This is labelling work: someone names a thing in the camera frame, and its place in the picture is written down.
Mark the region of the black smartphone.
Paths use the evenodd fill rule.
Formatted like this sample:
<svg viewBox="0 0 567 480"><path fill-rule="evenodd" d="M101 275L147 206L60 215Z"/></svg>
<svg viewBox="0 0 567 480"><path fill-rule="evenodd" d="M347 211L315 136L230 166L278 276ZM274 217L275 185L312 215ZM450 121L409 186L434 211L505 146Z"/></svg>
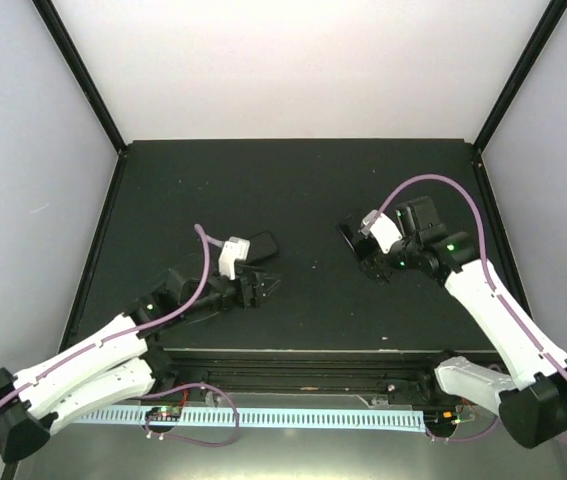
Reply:
<svg viewBox="0 0 567 480"><path fill-rule="evenodd" d="M356 258L360 257L360 246L363 237L359 231L359 224L353 216L347 216L337 224L337 229L343 236L346 244Z"/></svg>

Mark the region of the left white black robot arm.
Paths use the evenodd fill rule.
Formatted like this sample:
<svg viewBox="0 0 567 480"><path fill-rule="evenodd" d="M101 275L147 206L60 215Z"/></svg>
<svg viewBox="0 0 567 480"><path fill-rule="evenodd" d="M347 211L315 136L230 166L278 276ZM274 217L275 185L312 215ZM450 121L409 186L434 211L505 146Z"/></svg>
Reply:
<svg viewBox="0 0 567 480"><path fill-rule="evenodd" d="M281 277L243 266L234 278L212 273L206 282L175 269L96 333L57 356L16 373L0 368L0 457L19 462L40 450L73 420L130 397L170 397L176 367L159 332L187 318L261 307Z"/></svg>

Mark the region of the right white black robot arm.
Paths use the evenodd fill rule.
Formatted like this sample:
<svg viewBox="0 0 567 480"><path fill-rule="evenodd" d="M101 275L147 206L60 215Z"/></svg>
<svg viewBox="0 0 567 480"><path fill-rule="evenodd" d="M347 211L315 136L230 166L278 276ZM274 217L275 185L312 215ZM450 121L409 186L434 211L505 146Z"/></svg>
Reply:
<svg viewBox="0 0 567 480"><path fill-rule="evenodd" d="M500 373L461 355L417 379L420 396L439 403L463 397L490 411L521 446L531 449L567 431L567 353L516 302L465 232L451 234L428 197L397 207L390 219L370 211L350 244L361 268L385 281L417 270L436 281L471 315L505 365Z"/></svg>

